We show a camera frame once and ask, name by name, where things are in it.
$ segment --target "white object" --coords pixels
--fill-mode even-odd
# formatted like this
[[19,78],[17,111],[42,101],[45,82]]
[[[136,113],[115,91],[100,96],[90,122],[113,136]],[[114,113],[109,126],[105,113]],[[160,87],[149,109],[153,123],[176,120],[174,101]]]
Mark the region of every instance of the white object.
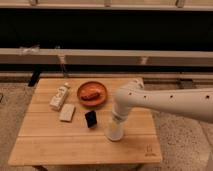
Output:
[[123,134],[124,133],[121,123],[118,123],[112,119],[109,122],[108,129],[106,130],[106,136],[111,141],[118,141],[123,137]]
[[75,106],[73,104],[64,104],[59,119],[61,121],[71,121],[72,120],[72,116],[74,114],[75,111]]
[[69,84],[65,83],[63,86],[58,88],[57,94],[53,96],[53,98],[50,101],[50,106],[53,110],[60,110],[63,106],[63,103],[66,99],[66,97],[69,94]]
[[213,123],[212,88],[147,91],[143,87],[141,81],[134,80],[116,91],[113,120],[123,122],[133,107],[146,107]]

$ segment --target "concrete floor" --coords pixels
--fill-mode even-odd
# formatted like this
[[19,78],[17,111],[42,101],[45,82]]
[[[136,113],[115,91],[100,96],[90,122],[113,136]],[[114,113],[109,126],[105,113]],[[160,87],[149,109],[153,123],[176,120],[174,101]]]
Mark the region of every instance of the concrete floor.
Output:
[[[175,83],[145,84],[147,89],[178,89]],[[213,87],[213,84],[196,85]],[[10,167],[14,145],[34,87],[24,81],[0,81],[4,94],[0,103],[0,171],[33,171],[32,167]],[[213,124],[153,111],[163,162],[145,165],[48,166],[50,171],[203,171],[213,147]]]

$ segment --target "railing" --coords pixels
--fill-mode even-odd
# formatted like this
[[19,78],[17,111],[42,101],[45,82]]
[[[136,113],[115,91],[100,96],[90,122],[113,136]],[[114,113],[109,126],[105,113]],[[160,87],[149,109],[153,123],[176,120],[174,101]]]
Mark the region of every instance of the railing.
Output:
[[213,11],[213,0],[1,0],[0,8]]

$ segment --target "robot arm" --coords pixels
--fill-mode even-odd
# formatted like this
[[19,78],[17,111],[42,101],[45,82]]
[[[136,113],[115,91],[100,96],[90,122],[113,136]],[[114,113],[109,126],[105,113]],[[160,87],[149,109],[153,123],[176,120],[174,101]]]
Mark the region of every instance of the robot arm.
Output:
[[[133,107],[145,107],[213,123],[213,89],[147,91],[143,87],[141,81],[134,80],[116,91],[113,122],[110,123],[107,136],[109,139],[122,137],[119,124],[127,119]],[[120,130],[117,137],[115,130]]]

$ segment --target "table leg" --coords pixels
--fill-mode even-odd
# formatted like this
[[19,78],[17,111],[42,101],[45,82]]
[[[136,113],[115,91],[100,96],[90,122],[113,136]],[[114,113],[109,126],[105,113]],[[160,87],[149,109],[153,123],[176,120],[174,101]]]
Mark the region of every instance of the table leg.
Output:
[[45,167],[43,166],[33,166],[36,170],[38,171],[48,171]]

